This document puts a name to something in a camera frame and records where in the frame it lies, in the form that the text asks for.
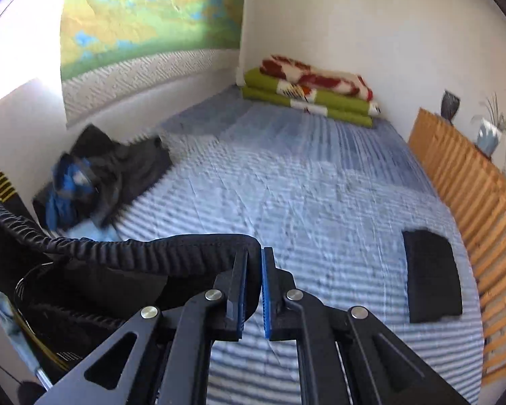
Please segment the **dark jacket pile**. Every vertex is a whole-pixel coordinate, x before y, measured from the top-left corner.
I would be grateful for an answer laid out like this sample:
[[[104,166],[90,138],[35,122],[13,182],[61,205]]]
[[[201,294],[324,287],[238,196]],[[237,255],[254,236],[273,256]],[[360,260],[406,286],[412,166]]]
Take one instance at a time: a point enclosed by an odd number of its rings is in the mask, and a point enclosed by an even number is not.
[[[52,168],[51,181],[32,199],[40,225],[66,231],[91,220],[110,225],[121,207],[154,186],[171,169],[159,136],[119,143],[88,125]]]

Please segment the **black yellow-striped track pants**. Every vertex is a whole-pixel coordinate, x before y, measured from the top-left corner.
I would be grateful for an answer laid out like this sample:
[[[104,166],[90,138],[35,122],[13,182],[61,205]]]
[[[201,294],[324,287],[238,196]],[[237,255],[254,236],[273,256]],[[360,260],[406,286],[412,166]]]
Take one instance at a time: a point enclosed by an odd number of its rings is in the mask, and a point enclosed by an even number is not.
[[[184,306],[224,290],[245,260],[244,316],[258,306],[258,240],[247,235],[181,235],[142,242],[50,238],[0,169],[0,291],[55,363],[87,356],[141,308]]]

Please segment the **red cream folded blanket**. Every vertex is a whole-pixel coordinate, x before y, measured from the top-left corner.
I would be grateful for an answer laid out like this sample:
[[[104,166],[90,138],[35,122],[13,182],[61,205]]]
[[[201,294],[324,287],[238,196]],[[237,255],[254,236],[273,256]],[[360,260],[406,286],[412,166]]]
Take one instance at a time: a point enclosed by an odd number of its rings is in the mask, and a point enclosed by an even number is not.
[[[263,59],[260,71],[265,75],[309,88],[330,90],[367,102],[374,99],[373,91],[363,77],[358,74],[323,70],[281,55],[271,55],[269,58]]]

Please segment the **potted spider plant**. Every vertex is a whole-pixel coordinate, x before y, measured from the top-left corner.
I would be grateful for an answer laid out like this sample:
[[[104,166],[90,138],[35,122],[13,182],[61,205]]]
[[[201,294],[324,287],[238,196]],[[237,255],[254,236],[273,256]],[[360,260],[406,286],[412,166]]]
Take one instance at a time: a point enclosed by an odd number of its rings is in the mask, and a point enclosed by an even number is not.
[[[473,122],[479,123],[475,145],[487,159],[492,160],[496,149],[504,142],[506,164],[506,113],[501,111],[497,93],[486,97],[481,105],[486,108],[487,114],[477,114],[472,118]]]

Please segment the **wooden slatted bed rail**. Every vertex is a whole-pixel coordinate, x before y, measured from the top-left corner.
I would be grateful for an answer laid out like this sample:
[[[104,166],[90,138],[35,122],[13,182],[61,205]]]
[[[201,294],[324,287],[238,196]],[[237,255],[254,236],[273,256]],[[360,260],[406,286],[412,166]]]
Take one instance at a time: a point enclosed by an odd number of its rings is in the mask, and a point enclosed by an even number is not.
[[[421,109],[409,146],[450,209],[477,282],[483,384],[506,376],[506,177],[442,116]]]

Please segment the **green folded blanket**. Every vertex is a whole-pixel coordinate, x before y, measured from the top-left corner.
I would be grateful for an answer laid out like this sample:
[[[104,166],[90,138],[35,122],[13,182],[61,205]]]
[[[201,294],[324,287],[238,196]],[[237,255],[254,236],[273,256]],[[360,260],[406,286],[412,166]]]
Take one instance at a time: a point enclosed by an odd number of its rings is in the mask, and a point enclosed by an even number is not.
[[[241,88],[244,99],[285,106],[335,121],[373,126],[381,114],[379,105],[328,90],[318,90],[263,74],[259,68],[245,73]]]

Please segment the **folded black garment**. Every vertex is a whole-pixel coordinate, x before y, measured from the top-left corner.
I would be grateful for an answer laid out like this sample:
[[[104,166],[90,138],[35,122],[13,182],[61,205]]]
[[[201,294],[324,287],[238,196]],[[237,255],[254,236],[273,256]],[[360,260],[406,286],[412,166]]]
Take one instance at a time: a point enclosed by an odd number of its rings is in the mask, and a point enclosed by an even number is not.
[[[450,242],[424,228],[403,231],[410,323],[462,315],[461,283]]]

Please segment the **dark ceramic vase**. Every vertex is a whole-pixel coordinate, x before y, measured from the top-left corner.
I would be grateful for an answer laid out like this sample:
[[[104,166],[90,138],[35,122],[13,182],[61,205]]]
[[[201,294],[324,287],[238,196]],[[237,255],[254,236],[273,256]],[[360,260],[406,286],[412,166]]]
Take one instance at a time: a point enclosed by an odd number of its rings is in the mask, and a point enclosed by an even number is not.
[[[442,95],[442,103],[441,103],[442,118],[451,124],[454,116],[456,115],[456,113],[460,108],[460,104],[461,99],[457,95],[446,90]]]

